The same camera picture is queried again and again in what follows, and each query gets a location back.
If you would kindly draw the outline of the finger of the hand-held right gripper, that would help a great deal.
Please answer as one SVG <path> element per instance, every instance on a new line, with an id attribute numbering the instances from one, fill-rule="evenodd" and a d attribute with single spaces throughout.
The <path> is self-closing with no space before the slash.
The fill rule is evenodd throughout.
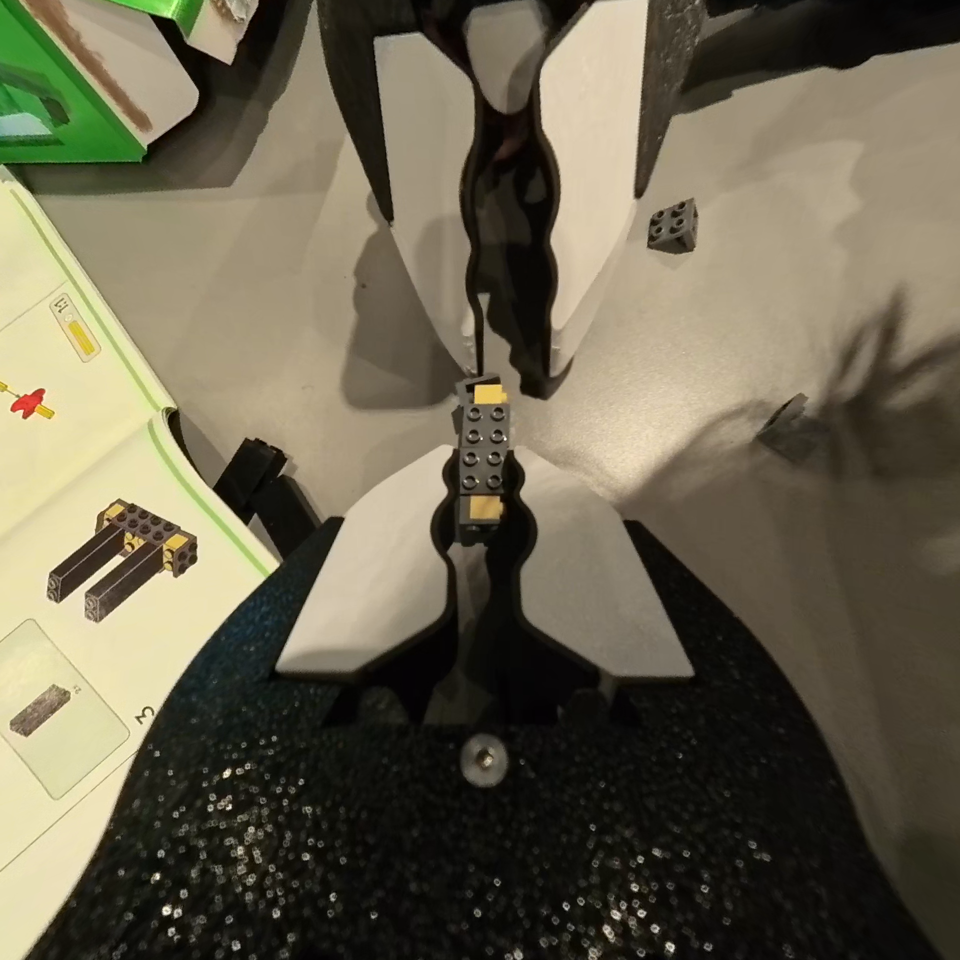
<path id="1" fill-rule="evenodd" d="M 462 189 L 476 133 L 474 81 L 420 32 L 378 37 L 373 49 L 390 231 L 439 342 L 473 377 L 481 363 Z"/>
<path id="2" fill-rule="evenodd" d="M 649 3 L 581 6 L 547 44 L 534 80 L 534 132 L 553 207 L 547 377 L 560 378 L 594 323 L 637 213 Z"/>

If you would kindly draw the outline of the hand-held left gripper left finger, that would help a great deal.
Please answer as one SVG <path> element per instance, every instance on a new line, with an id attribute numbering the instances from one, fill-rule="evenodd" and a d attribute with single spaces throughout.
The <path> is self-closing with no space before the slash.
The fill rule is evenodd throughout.
<path id="1" fill-rule="evenodd" d="M 279 675 L 357 676 L 447 612 L 449 566 L 432 523 L 449 493 L 452 452 L 435 447 L 348 509 L 275 664 Z"/>

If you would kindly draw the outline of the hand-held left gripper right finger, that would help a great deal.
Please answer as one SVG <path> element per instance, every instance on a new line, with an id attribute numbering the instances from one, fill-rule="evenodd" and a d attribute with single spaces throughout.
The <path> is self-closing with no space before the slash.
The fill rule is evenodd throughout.
<path id="1" fill-rule="evenodd" d="M 576 475 L 515 450 L 534 544 L 523 617 L 618 682 L 688 681 L 694 668 L 618 510 Z"/>

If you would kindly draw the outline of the grey and yellow brick assembly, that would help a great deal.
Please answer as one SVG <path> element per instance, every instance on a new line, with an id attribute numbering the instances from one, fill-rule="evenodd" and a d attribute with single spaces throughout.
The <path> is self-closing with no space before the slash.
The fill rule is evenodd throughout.
<path id="1" fill-rule="evenodd" d="M 514 493 L 512 407 L 498 374 L 462 380 L 457 400 L 454 537 L 461 546 L 473 547 L 498 533 Z"/>

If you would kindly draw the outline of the person's right forearm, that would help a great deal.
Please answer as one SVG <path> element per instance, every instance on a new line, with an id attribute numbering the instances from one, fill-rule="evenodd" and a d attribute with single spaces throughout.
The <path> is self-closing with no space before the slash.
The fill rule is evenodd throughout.
<path id="1" fill-rule="evenodd" d="M 956 44 L 957 1 L 707 2 L 684 91 Z"/>

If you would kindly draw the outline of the dark grey square brick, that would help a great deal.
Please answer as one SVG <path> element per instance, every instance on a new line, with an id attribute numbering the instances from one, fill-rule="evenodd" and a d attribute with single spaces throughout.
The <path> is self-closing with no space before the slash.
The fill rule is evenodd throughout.
<path id="1" fill-rule="evenodd" d="M 647 247 L 662 253 L 681 255 L 697 245 L 699 212 L 695 198 L 687 198 L 652 214 L 647 230 Z"/>

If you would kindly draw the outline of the black long bricks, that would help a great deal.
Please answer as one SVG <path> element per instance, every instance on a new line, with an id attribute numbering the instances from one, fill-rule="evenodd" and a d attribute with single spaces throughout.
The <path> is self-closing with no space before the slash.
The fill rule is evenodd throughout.
<path id="1" fill-rule="evenodd" d="M 282 560 L 322 525 L 299 483 L 285 473 L 287 462 L 282 449 L 261 438 L 244 438 L 213 486 L 241 522 L 258 519 Z"/>

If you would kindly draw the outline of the dark grey slope brick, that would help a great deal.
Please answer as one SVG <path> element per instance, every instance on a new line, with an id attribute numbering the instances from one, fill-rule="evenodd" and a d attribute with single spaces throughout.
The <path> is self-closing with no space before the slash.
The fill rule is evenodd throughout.
<path id="1" fill-rule="evenodd" d="M 831 429 L 808 412 L 809 403 L 809 397 L 802 392 L 790 397 L 763 423 L 754 441 L 792 466 L 818 460 L 830 444 Z"/>

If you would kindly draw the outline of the pale green instruction booklet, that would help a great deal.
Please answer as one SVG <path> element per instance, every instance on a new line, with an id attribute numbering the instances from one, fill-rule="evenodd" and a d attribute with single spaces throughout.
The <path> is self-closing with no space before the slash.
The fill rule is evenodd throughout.
<path id="1" fill-rule="evenodd" d="M 2 869 L 138 751 L 276 568 L 171 431 L 175 402 L 2 169 Z"/>

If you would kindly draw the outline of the green toy box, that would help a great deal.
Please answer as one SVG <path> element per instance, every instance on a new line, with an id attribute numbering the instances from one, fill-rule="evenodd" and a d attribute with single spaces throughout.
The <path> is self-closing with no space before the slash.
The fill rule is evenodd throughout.
<path id="1" fill-rule="evenodd" d="M 295 2 L 3 1 L 1 162 L 138 163 L 268 57 Z"/>

